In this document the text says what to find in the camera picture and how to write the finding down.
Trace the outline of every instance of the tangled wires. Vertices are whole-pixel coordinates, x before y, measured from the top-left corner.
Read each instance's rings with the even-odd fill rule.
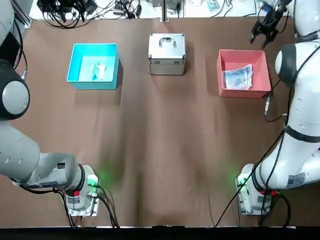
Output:
[[[87,14],[85,17],[84,7],[81,5],[79,6],[79,5],[74,4],[74,5],[72,5],[73,11],[71,12],[72,16],[73,16],[72,17],[73,21],[70,23],[65,23],[66,18],[65,18],[65,14],[62,13],[62,11],[61,11],[61,9],[62,9],[61,5],[58,5],[56,1],[53,1],[53,2],[51,2],[51,5],[46,8],[47,9],[47,12],[46,12],[47,16],[45,17],[45,11],[42,11],[42,16],[43,16],[44,20],[46,21],[46,23],[48,25],[50,25],[51,27],[58,28],[58,29],[75,29],[75,28],[80,28],[80,27],[87,25],[88,23],[90,23],[94,19],[103,18],[103,16],[106,13],[113,10],[114,5],[115,5],[115,1],[113,1],[113,0],[111,0],[106,7],[99,7],[97,5],[95,14],[91,18],[87,19],[89,14]],[[48,18],[50,18],[52,21],[55,21],[57,24],[50,23],[47,20]],[[82,21],[84,22],[83,24],[79,24],[80,19],[82,19]]]

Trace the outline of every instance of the cyan plastic bin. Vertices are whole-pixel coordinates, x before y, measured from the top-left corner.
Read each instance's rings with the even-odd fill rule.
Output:
[[[93,80],[92,66],[105,65],[103,80]],[[119,56],[115,43],[76,43],[73,46],[67,82],[82,90],[115,90]]]

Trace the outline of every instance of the aluminum box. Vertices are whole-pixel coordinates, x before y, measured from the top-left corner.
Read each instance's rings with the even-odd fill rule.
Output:
[[[151,75],[183,75],[186,63],[185,35],[151,33],[148,61]]]

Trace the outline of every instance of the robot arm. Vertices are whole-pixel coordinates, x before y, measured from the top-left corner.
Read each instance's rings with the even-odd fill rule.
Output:
[[[300,43],[281,49],[275,70],[282,82],[288,87],[294,86],[294,96],[283,139],[262,163],[256,168],[247,164],[237,178],[238,182],[243,181],[255,169],[240,191],[240,207],[244,215],[260,215],[262,208],[264,214],[269,211],[271,197],[264,197],[266,188],[289,189],[320,181],[320,108],[315,105],[320,101],[320,46],[318,34],[315,34],[320,30],[320,2],[293,0],[286,8],[290,13],[298,10],[293,15],[297,16],[295,22]]]
[[[73,216],[95,216],[98,200],[88,197],[98,191],[90,186],[98,184],[94,170],[77,164],[71,154],[40,152],[35,141],[9,123],[26,113],[30,92],[13,68],[21,44],[12,34],[17,24],[10,0],[1,0],[0,9],[0,174],[25,189],[55,187],[65,193]]]

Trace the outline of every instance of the red plastic bin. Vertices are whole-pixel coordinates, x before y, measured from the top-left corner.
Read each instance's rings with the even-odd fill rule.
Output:
[[[227,89],[225,70],[235,70],[252,64],[252,87],[248,90]],[[264,51],[221,49],[216,60],[220,97],[260,99],[271,90]]]

